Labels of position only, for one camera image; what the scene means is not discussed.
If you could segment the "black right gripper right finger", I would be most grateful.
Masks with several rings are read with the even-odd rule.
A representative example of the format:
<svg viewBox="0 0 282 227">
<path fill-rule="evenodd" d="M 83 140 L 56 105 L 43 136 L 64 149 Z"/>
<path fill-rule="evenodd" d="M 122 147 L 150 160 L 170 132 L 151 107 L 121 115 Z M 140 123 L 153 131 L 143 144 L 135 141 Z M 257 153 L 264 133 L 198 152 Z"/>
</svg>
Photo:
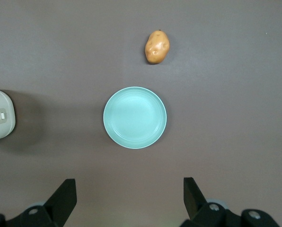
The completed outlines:
<svg viewBox="0 0 282 227">
<path fill-rule="evenodd" d="M 279 224 L 266 212 L 243 210 L 236 215 L 219 202 L 208 202 L 192 177 L 185 177 L 184 205 L 189 219 L 182 227 L 277 227 Z"/>
</svg>

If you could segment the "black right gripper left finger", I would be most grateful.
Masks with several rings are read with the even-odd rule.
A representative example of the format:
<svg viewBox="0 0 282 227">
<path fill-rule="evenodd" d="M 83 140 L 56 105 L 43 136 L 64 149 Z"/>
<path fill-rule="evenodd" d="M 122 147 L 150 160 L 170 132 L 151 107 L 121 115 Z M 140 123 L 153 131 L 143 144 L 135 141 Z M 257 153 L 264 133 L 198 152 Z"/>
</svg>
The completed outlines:
<svg viewBox="0 0 282 227">
<path fill-rule="evenodd" d="M 66 179 L 43 205 L 32 206 L 10 220 L 0 214 L 0 227 L 62 227 L 76 204 L 76 181 Z"/>
</svg>

